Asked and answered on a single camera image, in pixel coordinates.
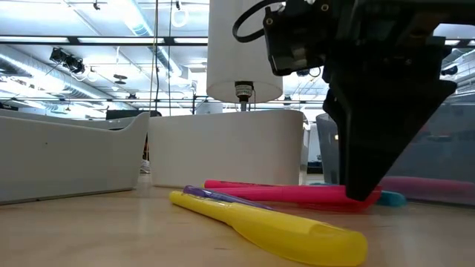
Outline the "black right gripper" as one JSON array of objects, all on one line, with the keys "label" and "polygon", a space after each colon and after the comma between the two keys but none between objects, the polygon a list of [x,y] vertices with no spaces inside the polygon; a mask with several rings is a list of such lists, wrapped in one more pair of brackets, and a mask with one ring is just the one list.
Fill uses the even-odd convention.
[{"label": "black right gripper", "polygon": [[[347,75],[395,72],[438,79],[453,46],[441,24],[475,26],[475,0],[335,0],[325,70]],[[363,201],[456,83],[330,82],[324,110],[338,126],[339,174],[346,195]]]}]

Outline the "teal highlighter marker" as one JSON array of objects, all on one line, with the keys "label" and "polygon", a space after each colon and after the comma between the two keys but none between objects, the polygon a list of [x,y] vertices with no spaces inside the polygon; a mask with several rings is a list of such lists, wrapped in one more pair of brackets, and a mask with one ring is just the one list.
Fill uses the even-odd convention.
[{"label": "teal highlighter marker", "polygon": [[360,212],[372,205],[400,207],[406,199],[399,193],[384,191],[377,186],[363,201],[349,198],[343,185],[319,183],[310,185],[301,195],[301,199],[314,209],[343,212]]}]

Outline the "yellow highlighter marker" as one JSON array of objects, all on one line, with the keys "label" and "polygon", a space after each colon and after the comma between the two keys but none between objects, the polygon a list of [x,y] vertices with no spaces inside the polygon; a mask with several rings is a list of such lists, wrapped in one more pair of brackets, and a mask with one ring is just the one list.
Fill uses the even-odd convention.
[{"label": "yellow highlighter marker", "polygon": [[314,266],[357,266],[367,258],[367,239],[357,231],[181,191],[172,191],[169,200],[229,225],[249,242],[288,260]]}]

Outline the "white plastic bin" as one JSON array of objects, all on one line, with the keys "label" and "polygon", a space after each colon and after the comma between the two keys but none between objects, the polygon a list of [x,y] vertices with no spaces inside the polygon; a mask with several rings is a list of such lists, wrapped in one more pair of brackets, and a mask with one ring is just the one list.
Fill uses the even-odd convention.
[{"label": "white plastic bin", "polygon": [[299,183],[304,114],[295,110],[154,117],[148,143],[155,186],[208,179]]}]

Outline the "purple highlighter marker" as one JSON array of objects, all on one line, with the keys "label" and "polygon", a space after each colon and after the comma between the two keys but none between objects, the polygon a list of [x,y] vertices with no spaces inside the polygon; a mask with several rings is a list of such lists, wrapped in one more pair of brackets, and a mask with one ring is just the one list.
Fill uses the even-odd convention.
[{"label": "purple highlighter marker", "polygon": [[224,201],[224,202],[235,202],[235,203],[240,203],[240,204],[244,204],[244,205],[253,206],[253,207],[256,207],[256,208],[263,208],[263,209],[266,209],[266,210],[273,211],[273,208],[270,208],[267,205],[256,203],[256,202],[253,202],[253,201],[250,201],[250,200],[245,200],[245,199],[242,199],[240,197],[234,197],[232,195],[228,195],[228,194],[221,193],[221,192],[218,192],[218,191],[212,191],[212,190],[205,189],[205,188],[194,187],[192,185],[187,185],[183,189],[183,193],[191,194],[191,195],[194,195],[196,197],[205,197],[205,198]]}]

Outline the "dark grey translucent bin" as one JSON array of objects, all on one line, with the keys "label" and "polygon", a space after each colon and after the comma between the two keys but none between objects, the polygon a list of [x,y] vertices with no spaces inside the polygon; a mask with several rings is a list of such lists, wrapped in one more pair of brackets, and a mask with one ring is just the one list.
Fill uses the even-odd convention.
[{"label": "dark grey translucent bin", "polygon": [[352,190],[380,185],[409,200],[475,207],[475,94],[448,98],[387,170],[368,152],[353,154]]}]

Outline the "white hanging cylinder lamp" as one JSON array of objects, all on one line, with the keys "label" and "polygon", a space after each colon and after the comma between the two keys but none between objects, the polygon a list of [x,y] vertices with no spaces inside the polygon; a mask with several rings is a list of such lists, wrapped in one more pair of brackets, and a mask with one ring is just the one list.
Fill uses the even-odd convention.
[{"label": "white hanging cylinder lamp", "polygon": [[283,79],[272,73],[264,37],[241,43],[233,24],[263,0],[210,0],[206,93],[221,102],[263,103],[283,95]]}]

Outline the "light grey plastic bin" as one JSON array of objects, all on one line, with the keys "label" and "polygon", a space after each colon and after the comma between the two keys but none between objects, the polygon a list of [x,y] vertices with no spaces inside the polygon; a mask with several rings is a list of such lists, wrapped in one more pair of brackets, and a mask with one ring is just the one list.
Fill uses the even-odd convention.
[{"label": "light grey plastic bin", "polygon": [[1,110],[0,205],[133,189],[148,123]]}]

